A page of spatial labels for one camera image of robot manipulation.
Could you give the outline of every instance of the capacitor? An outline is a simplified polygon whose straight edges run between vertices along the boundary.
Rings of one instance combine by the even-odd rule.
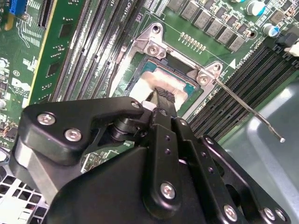
[[[265,3],[257,0],[250,1],[246,6],[246,12],[248,15],[260,16],[264,13],[265,9]]]
[[[0,110],[6,107],[6,102],[4,99],[0,99]]]
[[[244,2],[246,0],[230,0],[231,2],[236,2],[236,3],[240,3],[240,2]]]
[[[268,35],[269,37],[276,37],[279,34],[279,28],[273,26],[271,23],[266,23],[263,26],[263,33]]]

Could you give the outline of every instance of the gray metal panel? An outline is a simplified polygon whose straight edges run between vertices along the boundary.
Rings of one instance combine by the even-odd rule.
[[[286,141],[252,118],[222,146],[291,218],[299,223],[299,81],[291,83],[260,113]]]

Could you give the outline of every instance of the motherboard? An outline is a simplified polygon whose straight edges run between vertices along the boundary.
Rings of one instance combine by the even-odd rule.
[[[161,87],[196,137],[228,137],[294,80],[293,0],[0,0],[0,145],[29,104],[131,96]],[[82,172],[134,144],[87,155]]]

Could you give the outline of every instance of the blue connector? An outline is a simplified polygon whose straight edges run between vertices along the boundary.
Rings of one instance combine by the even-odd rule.
[[[27,6],[27,0],[11,0],[9,12],[12,15],[23,15]]]

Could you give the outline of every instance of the metal rod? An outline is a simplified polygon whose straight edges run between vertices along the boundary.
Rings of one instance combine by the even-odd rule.
[[[272,125],[264,118],[260,113],[256,112],[254,109],[252,109],[248,104],[246,104],[241,98],[239,98],[233,91],[231,91],[225,84],[223,84],[219,79],[215,78],[212,74],[209,72],[205,72],[209,77],[211,77],[215,82],[221,86],[229,95],[232,96],[239,104],[241,104],[247,111],[252,113],[256,118],[258,118],[261,122],[263,122],[271,133],[275,135],[279,139],[281,143],[285,142],[285,139],[272,127]]]

